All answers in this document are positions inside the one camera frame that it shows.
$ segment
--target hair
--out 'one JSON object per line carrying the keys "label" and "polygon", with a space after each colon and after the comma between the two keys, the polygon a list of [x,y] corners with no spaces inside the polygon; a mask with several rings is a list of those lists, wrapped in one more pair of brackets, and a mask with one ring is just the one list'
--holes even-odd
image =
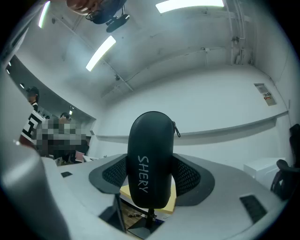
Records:
{"label": "hair", "polygon": [[35,86],[29,87],[29,88],[27,88],[26,91],[28,93],[30,93],[30,92],[34,93],[35,97],[36,97],[36,102],[38,102],[38,100],[39,100],[39,90],[38,90],[37,87],[35,87]]}
{"label": "hair", "polygon": [[67,112],[63,112],[63,113],[60,115],[60,117],[62,118],[62,116],[65,116],[66,119],[69,119],[69,118],[70,118],[70,115],[69,115],[69,113],[67,113]]}

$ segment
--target pixelated area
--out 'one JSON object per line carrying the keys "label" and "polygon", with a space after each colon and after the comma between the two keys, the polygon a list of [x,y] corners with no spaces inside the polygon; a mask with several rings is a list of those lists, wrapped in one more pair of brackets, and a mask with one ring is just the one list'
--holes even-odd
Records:
{"label": "pixelated area", "polygon": [[80,151],[87,144],[86,134],[82,134],[80,124],[62,124],[58,119],[46,120],[38,126],[36,140],[41,156],[54,155],[55,158]]}

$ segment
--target black device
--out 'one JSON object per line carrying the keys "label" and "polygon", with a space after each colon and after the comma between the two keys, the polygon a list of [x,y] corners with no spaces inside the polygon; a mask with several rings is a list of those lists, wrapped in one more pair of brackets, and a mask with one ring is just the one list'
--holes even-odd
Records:
{"label": "black device", "polygon": [[[90,12],[86,19],[92,21],[95,24],[106,23],[108,26],[106,32],[113,32],[119,27],[123,26],[128,20],[129,15],[124,14],[125,2],[127,0],[106,0],[101,2],[99,10]],[[115,17],[117,11],[122,9],[121,17]]]}
{"label": "black device", "polygon": [[[171,195],[171,176],[176,185],[176,206],[199,204],[210,195],[215,185],[208,170],[173,154],[175,132],[180,136],[175,122],[167,115],[146,112],[131,127],[127,154],[94,169],[89,175],[92,185],[103,193],[115,194],[116,199],[119,199],[120,188],[128,176],[133,202],[148,209],[146,219],[142,218],[128,228],[142,239],[159,227],[159,224],[153,224],[154,209],[167,205]],[[103,219],[111,222],[107,212]],[[122,229],[122,226],[123,223],[119,222],[115,227]]]}
{"label": "black device", "polygon": [[62,172],[61,175],[62,175],[63,178],[65,178],[65,177],[71,176],[72,173],[70,173],[70,172]]}

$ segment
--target zipper pull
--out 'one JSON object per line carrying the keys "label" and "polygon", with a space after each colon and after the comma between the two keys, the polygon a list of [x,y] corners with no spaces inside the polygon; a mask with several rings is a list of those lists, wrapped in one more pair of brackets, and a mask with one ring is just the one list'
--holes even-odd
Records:
{"label": "zipper pull", "polygon": [[178,137],[181,137],[180,132],[178,131],[178,128],[176,127],[176,123],[175,123],[175,122],[173,122],[173,126],[174,126],[174,128],[175,128],[175,131],[176,131],[176,133],[177,133],[177,136],[178,136]]}

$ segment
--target white wall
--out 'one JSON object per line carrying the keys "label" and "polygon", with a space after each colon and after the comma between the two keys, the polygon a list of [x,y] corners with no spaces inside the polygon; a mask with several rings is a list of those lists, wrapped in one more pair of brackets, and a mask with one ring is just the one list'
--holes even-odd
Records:
{"label": "white wall", "polygon": [[[254,83],[264,83],[277,104],[268,106]],[[161,111],[176,121],[182,133],[175,137],[176,153],[239,169],[248,161],[290,154],[288,147],[280,147],[285,104],[269,77],[252,66],[171,76],[110,105],[95,156],[126,153],[132,123],[147,111]]]}
{"label": "white wall", "polygon": [[91,136],[90,130],[92,128],[94,121],[95,121],[95,119],[91,119],[91,120],[86,120],[86,121],[82,122],[82,124],[81,124],[82,134]]}
{"label": "white wall", "polygon": [[[268,106],[254,83],[264,83],[277,105]],[[145,86],[109,106],[98,135],[129,135],[135,119],[160,111],[176,122],[182,133],[234,128],[286,111],[268,76],[252,66],[225,66],[189,71]]]}
{"label": "white wall", "polygon": [[276,20],[256,9],[255,66],[269,75],[289,110],[291,125],[300,123],[300,65],[287,36]]}

